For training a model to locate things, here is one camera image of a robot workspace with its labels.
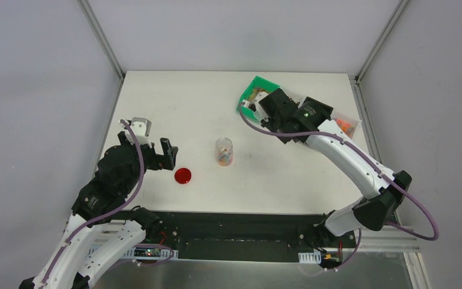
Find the red jar lid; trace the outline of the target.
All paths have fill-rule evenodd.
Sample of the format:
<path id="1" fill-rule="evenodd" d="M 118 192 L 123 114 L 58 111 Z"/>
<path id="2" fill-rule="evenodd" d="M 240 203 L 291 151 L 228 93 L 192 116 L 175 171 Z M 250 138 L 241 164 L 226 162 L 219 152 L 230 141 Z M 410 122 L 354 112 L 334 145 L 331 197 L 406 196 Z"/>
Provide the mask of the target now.
<path id="1" fill-rule="evenodd" d="M 177 169 L 176 172 L 174 173 L 174 179 L 178 184 L 187 184 L 190 182 L 192 178 L 192 173 L 190 169 L 183 167 L 180 169 Z"/>

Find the clear plastic jar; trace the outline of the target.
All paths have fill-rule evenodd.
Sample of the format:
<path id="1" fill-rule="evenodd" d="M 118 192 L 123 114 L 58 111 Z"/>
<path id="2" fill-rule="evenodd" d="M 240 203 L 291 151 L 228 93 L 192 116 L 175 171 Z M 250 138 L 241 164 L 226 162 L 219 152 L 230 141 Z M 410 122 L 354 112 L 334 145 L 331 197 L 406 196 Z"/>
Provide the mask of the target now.
<path id="1" fill-rule="evenodd" d="M 233 161 L 233 143 L 227 137 L 215 142 L 215 158 L 220 166 L 229 166 Z"/>

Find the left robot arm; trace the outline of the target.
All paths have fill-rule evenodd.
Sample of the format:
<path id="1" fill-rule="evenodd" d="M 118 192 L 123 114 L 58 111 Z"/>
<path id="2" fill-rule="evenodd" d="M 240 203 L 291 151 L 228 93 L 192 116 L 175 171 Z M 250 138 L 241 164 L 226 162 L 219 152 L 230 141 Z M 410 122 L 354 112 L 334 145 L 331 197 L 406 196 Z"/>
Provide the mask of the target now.
<path id="1" fill-rule="evenodd" d="M 178 147 L 161 138 L 162 153 L 146 133 L 124 130 L 119 144 L 108 148 L 97 163 L 93 178 L 79 191 L 61 241 L 48 263 L 36 276 L 23 280 L 20 288 L 92 288 L 114 262 L 139 244 L 153 243 L 159 236 L 157 214 L 137 207 L 125 224 L 103 246 L 89 253 L 97 236 L 138 194 L 144 174 L 174 170 Z"/>

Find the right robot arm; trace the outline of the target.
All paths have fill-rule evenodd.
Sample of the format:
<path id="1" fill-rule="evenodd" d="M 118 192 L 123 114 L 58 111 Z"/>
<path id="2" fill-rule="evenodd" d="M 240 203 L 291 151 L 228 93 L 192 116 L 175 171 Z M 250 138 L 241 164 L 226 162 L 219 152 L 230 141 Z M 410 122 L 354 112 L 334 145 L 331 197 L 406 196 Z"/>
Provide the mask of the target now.
<path id="1" fill-rule="evenodd" d="M 259 93 L 250 104 L 262 127 L 278 133 L 283 143 L 302 142 L 322 153 L 356 185 L 362 197 L 332 211 L 317 225 L 318 241 L 334 246 L 344 233 L 367 228 L 379 231 L 404 199 L 411 176 L 395 173 L 366 154 L 332 118 L 333 107 L 305 97 L 297 102 L 281 88 Z"/>

